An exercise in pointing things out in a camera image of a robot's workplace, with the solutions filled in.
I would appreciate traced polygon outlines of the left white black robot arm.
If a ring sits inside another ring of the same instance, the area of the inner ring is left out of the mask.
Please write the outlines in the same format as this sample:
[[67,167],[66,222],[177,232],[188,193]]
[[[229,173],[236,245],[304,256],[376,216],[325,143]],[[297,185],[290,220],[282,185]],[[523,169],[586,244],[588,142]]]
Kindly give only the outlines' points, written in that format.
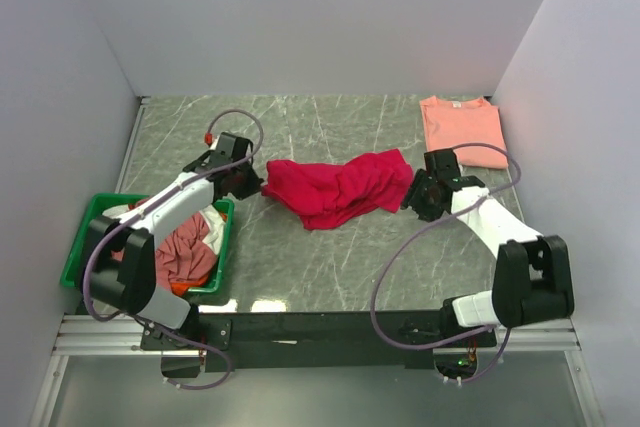
[[176,179],[119,218],[99,215],[88,224],[75,286],[120,313],[164,326],[176,348],[193,346],[200,325],[185,299],[162,287],[155,252],[162,242],[205,207],[232,195],[243,200],[259,192],[263,180],[253,168],[257,146],[228,132],[187,164]]

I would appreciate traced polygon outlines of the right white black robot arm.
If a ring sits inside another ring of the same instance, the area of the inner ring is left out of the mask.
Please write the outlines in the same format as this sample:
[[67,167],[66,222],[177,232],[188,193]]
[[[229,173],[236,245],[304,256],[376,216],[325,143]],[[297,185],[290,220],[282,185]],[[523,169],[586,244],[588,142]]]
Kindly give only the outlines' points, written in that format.
[[527,226],[479,178],[463,175],[452,149],[427,152],[424,161],[401,207],[426,222],[456,218],[496,261],[489,290],[443,302],[442,340],[460,346],[475,327],[515,328],[571,317],[575,300],[566,242]]

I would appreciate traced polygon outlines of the magenta red t shirt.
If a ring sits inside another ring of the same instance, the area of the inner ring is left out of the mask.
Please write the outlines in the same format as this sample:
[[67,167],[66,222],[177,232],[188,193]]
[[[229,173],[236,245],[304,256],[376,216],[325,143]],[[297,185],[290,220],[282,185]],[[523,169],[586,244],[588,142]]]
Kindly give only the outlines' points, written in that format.
[[376,209],[397,212],[414,177],[397,149],[343,165],[272,160],[266,170],[262,195],[293,212],[309,231],[335,229]]

